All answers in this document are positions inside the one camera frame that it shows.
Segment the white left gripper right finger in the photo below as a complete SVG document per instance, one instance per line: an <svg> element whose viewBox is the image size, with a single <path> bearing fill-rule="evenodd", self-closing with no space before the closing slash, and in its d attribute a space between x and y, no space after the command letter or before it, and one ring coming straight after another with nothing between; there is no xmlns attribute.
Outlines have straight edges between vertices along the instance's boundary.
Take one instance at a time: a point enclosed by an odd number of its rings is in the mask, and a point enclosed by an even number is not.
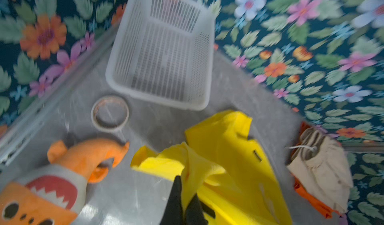
<svg viewBox="0 0 384 225"><path fill-rule="evenodd" d="M204 217L204 212L199 197L197 194L195 194L185 211L184 225L208 224L208 221Z"/></svg>

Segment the orange shorts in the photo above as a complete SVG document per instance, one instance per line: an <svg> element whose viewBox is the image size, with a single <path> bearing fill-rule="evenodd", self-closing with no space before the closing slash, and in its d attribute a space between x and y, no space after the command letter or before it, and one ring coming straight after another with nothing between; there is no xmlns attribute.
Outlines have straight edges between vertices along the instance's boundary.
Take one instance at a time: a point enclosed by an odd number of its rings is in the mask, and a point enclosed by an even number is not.
<svg viewBox="0 0 384 225"><path fill-rule="evenodd" d="M301 135L303 135L303 133L307 129L311 129L311 128L312 127L308 123L306 122L301 123L300 130L299 130L299 141L292 149L293 151L291 152L290 163L294 160L294 156L300 149L309 150L310 153L313 153L316 150L316 149L313 149L313 150L309 149L309 146L303 144L301 139ZM311 206L316 211L318 211L322 216L324 216L326 219L330 219L333 217L332 213L336 213L338 216L342 215L339 211L330 208L329 206L324 204L322 201L320 201L319 199L311 195L305 189L304 185L299 181L299 179L293 173L291 174L294 176L294 179L295 179L295 183L294 183L295 192L299 194L302 198L306 199L311 204Z"/></svg>

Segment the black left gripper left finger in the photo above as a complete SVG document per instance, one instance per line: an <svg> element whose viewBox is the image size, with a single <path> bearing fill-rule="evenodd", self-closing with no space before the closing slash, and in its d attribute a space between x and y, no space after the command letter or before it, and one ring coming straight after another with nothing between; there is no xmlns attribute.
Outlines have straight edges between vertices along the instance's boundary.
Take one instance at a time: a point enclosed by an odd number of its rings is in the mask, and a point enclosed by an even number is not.
<svg viewBox="0 0 384 225"><path fill-rule="evenodd" d="M176 176L167 201L160 225L182 225L183 208L181 204L182 181Z"/></svg>

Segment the yellow shorts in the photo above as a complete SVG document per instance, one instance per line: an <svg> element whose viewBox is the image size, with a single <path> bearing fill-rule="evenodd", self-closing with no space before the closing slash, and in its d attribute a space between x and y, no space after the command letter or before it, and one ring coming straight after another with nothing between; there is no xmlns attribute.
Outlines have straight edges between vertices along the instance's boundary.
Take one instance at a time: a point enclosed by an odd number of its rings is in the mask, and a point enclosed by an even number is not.
<svg viewBox="0 0 384 225"><path fill-rule="evenodd" d="M174 182L181 177L183 225L195 194L208 225L290 225L292 218L262 146L249 139L252 118L223 111L186 130L162 152L141 147L135 171Z"/></svg>

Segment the beige shorts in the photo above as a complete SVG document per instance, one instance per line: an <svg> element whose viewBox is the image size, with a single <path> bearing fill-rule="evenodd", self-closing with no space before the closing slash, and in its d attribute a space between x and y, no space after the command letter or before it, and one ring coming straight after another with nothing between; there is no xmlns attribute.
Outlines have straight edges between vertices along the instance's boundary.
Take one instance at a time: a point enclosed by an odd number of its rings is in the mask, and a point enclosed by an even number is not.
<svg viewBox="0 0 384 225"><path fill-rule="evenodd" d="M348 210L353 178L341 145L316 128L307 128L299 138L287 169L306 192L333 211Z"/></svg>

